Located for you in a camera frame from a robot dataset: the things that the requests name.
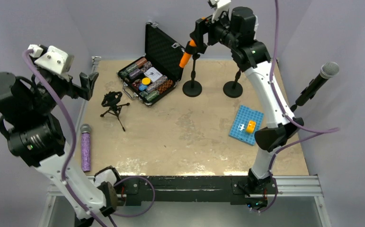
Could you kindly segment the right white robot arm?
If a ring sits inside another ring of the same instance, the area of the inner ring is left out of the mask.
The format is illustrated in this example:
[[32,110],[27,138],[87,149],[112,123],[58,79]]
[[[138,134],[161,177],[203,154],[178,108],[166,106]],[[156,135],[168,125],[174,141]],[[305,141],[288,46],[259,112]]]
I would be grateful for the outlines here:
[[220,43],[231,51],[234,62],[252,84],[266,116],[266,127],[254,133],[258,152],[248,172],[247,188],[259,192],[271,182],[273,159],[277,151],[303,125],[287,106],[275,80],[272,60],[264,43],[255,39],[258,19],[248,7],[235,7],[211,0],[211,16],[198,19],[190,38],[199,53]]

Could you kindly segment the black round base clip stand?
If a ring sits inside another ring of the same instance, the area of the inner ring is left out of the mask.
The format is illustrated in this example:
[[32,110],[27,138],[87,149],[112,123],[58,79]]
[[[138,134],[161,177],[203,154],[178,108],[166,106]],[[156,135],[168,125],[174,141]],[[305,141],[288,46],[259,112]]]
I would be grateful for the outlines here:
[[182,91],[188,97],[197,97],[202,93],[202,86],[196,81],[196,60],[200,58],[200,53],[196,52],[191,58],[193,59],[191,79],[184,83]]

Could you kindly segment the black tripod shock mount stand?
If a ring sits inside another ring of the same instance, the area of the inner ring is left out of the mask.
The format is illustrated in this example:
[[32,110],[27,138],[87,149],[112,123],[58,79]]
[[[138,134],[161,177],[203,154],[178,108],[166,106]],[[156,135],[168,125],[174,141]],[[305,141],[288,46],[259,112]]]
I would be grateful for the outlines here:
[[106,114],[112,114],[114,116],[117,117],[122,130],[125,132],[126,129],[124,128],[124,126],[122,125],[120,119],[119,119],[119,115],[121,113],[122,107],[123,106],[129,106],[130,103],[126,103],[126,104],[119,104],[119,102],[121,101],[121,98],[123,96],[123,93],[121,91],[115,92],[115,91],[110,91],[107,94],[104,95],[103,101],[101,102],[101,106],[102,107],[108,107],[108,110],[106,110],[104,113],[102,113],[100,115],[100,117],[104,117]]

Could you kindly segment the orange microphone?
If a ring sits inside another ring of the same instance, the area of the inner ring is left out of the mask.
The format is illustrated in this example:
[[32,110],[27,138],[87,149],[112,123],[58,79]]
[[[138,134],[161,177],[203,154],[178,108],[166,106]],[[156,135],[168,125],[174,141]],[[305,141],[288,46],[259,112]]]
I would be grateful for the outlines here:
[[197,45],[196,45],[195,41],[193,39],[191,39],[187,43],[187,45],[185,47],[185,52],[180,60],[180,63],[179,63],[180,68],[184,68],[187,65],[187,63],[189,62],[192,55],[196,53],[196,49],[197,49]]

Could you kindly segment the purple glitter microphone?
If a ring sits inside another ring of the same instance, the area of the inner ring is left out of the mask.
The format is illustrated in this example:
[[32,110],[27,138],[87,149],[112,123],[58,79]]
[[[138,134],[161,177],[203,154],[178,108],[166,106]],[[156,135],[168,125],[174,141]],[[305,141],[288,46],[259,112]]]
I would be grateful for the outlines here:
[[81,125],[80,133],[81,168],[86,173],[91,171],[91,127],[88,124]]

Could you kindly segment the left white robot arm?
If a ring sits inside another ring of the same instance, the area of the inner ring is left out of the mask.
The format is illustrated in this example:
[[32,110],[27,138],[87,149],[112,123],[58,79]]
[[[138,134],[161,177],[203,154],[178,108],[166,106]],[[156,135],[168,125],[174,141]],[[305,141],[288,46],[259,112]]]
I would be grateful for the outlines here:
[[73,151],[65,149],[66,139],[52,110],[63,107],[64,96],[90,100],[97,78],[97,73],[81,73],[77,86],[48,70],[34,69],[31,79],[0,72],[0,133],[12,155],[50,178],[68,199],[77,227],[103,224],[102,218],[117,208],[116,193],[123,181],[110,166],[99,173],[98,185],[93,184],[73,160]]

